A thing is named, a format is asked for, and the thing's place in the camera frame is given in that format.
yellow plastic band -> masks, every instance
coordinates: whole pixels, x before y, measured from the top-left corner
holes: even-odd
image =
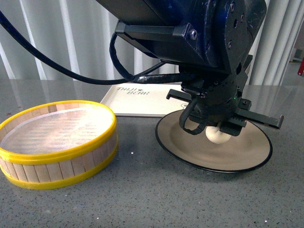
[[[21,180],[16,180],[9,176],[1,167],[3,173],[5,174],[6,178],[13,184],[26,188],[26,189],[33,189],[33,190],[49,190],[49,189],[57,189],[57,188],[62,188],[66,187],[72,184],[79,183],[85,179],[88,179],[89,177],[92,177],[93,175],[97,174],[100,170],[104,169],[115,157],[116,153],[118,150],[118,142],[116,143],[116,146],[112,153],[104,160],[101,162],[99,165],[95,166],[91,170],[84,172],[82,174],[79,174],[77,176],[64,179],[64,180],[57,180],[54,182],[46,182],[46,183],[33,183],[33,182],[26,182],[26,181],[21,181]]]
[[[80,146],[68,149],[68,150],[63,150],[63,151],[58,151],[58,152],[53,152],[53,153],[45,153],[45,154],[20,154],[20,153],[14,153],[7,151],[3,148],[0,148],[0,157],[8,162],[11,163],[16,163],[16,164],[22,164],[22,165],[41,165],[41,164],[48,164],[48,163],[55,163],[55,162],[62,162],[65,160],[69,160],[75,157],[79,157],[83,154],[86,154],[97,147],[101,146],[104,142],[106,142],[115,132],[116,129],[116,116],[113,113],[113,111],[100,103],[93,102],[93,101],[82,101],[82,100],[72,100],[72,101],[59,101],[59,102],[52,102],[48,104],[42,104],[27,110],[24,110],[20,113],[17,113],[4,121],[3,123],[0,124],[0,130],[7,125],[9,122],[12,120],[16,119],[17,117],[28,113],[32,112],[34,110],[43,108],[43,107],[48,107],[51,105],[59,105],[59,104],[67,104],[67,103],[85,103],[85,104],[91,104],[91,105],[97,105],[100,107],[103,107],[107,109],[111,114],[112,114],[112,119],[113,122],[109,129],[107,129],[103,134],[100,136],[96,137],[95,139],[84,143]]]

white curtain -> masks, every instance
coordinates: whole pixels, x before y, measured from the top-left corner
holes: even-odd
[[[304,0],[266,0],[267,15],[251,49],[249,84],[281,85],[304,15]]]
[[[255,85],[279,85],[303,22],[304,0],[266,0],[268,13],[251,54]],[[95,0],[0,0],[0,9],[21,34],[42,53],[76,73],[96,79],[117,79],[109,43],[117,19]],[[116,49],[130,73],[156,64],[121,39]],[[0,27],[0,78],[71,80],[24,50]],[[177,72],[165,65],[159,73]]]

gray countertop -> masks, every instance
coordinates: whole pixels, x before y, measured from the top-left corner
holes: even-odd
[[[100,102],[109,86],[0,80],[0,121],[60,100]],[[166,153],[159,118],[118,117],[119,153],[104,170],[56,190],[27,190],[0,173],[0,227],[304,227],[304,87],[247,86],[252,111],[285,115],[264,128],[273,156],[242,174],[193,168]]]

round wooden basket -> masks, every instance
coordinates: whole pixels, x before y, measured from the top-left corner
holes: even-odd
[[[106,167],[117,150],[116,117],[96,102],[43,104],[0,124],[0,167],[11,183],[27,189],[83,181]]]

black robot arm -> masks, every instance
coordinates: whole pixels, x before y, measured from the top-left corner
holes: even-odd
[[[191,134],[206,126],[240,134],[245,120],[279,129],[283,116],[251,112],[243,99],[247,81],[244,63],[266,15],[264,0],[97,0],[118,19],[120,36],[150,57],[179,66],[179,74],[134,78],[119,63],[112,38],[110,53],[124,78],[135,83],[181,81],[170,97],[189,102],[180,126]],[[187,119],[198,123],[185,128]]]

